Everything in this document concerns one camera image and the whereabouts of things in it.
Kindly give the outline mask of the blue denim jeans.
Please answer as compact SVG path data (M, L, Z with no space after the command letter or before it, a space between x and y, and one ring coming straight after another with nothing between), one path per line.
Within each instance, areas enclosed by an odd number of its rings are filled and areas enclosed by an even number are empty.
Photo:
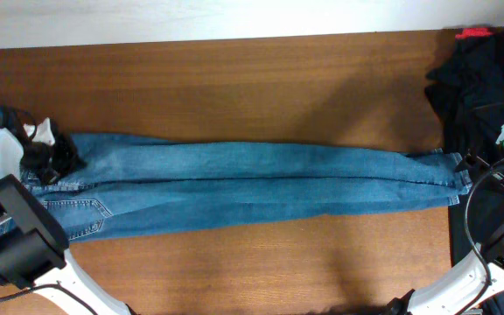
M0 128L24 149L23 125L0 106ZM21 166L19 180L73 242L448 207L463 187L461 156L441 150L69 136L85 168L42 185Z

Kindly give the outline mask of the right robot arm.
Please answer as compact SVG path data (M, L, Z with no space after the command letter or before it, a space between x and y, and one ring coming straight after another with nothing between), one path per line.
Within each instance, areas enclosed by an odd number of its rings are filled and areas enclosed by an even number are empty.
M456 168L472 181L462 206L469 253L435 283L392 299L385 314L467 314L504 291L504 140L487 159L472 153Z

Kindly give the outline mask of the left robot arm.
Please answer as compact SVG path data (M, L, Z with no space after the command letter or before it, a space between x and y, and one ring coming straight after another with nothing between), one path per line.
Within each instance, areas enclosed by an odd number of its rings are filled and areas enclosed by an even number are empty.
M22 144L0 129L0 285L38 294L67 314L132 314L75 261L61 225L21 184Z

